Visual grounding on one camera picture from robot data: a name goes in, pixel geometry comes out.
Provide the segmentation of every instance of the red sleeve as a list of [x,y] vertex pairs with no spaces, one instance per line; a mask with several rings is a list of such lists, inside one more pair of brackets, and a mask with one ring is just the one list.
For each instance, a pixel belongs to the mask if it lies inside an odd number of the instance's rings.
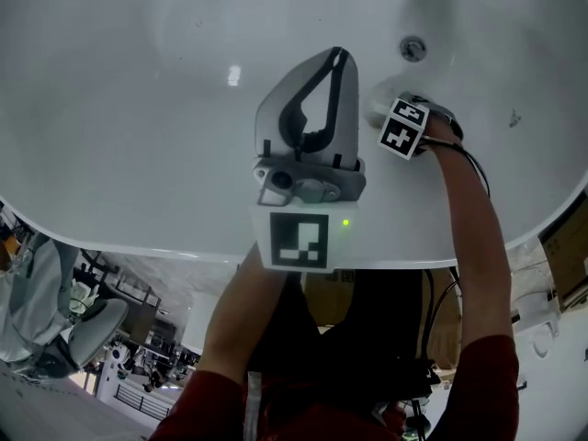
[[514,441],[517,378],[512,338],[489,336],[468,345],[459,357],[447,408],[429,439]]
[[243,393],[236,382],[197,371],[152,441],[243,439]]

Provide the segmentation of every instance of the floor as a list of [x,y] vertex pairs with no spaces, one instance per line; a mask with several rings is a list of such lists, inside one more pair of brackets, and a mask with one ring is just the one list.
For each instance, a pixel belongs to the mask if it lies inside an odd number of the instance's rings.
[[[219,296],[235,273],[236,266],[190,260],[152,258],[130,254],[105,253],[102,256],[121,273],[151,286],[162,299],[160,315],[178,328],[180,339],[187,322],[192,297],[197,291]],[[513,272],[512,302],[529,292],[549,290],[551,273],[537,238],[508,253]]]

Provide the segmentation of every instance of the person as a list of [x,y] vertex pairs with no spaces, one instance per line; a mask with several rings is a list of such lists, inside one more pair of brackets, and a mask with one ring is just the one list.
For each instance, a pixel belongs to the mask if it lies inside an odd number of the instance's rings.
[[149,376],[149,383],[143,384],[143,389],[147,393],[152,392],[154,389],[160,389],[167,381],[167,375],[170,369],[166,364],[156,361],[153,364],[151,376]]
[[129,349],[129,355],[127,356],[127,359],[123,364],[118,364],[118,368],[120,370],[132,372],[133,368],[141,360],[143,350],[139,348],[139,345],[135,345],[131,342],[127,342],[125,346]]
[[[426,134],[460,143],[435,117]],[[446,182],[463,299],[458,368],[428,439],[514,440],[518,360],[499,222],[469,161],[426,149]],[[197,372],[152,440],[401,439],[397,402],[416,380],[421,276],[358,270],[344,321],[319,335],[296,275],[265,270],[254,246],[213,312]]]

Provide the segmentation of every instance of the cardboard box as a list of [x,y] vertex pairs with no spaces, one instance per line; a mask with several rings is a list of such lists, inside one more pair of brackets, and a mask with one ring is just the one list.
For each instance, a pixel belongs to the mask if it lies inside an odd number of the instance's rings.
[[539,235],[561,311],[588,306],[588,197],[585,193]]
[[14,235],[10,235],[10,237],[6,239],[4,246],[6,247],[6,250],[13,256],[17,255],[18,250],[20,250],[20,242]]
[[10,254],[5,245],[0,242],[0,271],[7,271],[10,267]]
[[[447,269],[432,270],[435,282],[435,303],[443,291],[453,282]],[[353,297],[355,285],[354,270],[335,270],[331,275],[308,274],[304,286],[304,294],[317,325],[323,331],[341,322],[347,313]],[[421,341],[424,332],[424,320],[430,300],[430,288],[423,277],[423,307],[421,312],[421,328],[418,338],[420,357]],[[457,367],[461,346],[461,312],[458,296],[450,292],[439,309],[435,325],[429,338],[427,353],[440,369],[452,370]]]

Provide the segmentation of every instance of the wrist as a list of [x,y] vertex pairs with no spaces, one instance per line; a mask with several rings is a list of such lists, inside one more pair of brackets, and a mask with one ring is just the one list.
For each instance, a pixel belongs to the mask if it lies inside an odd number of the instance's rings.
[[[425,135],[438,141],[449,142],[461,146],[461,139],[453,132],[446,119],[436,115],[429,116],[424,131]],[[434,151],[443,147],[430,146]]]

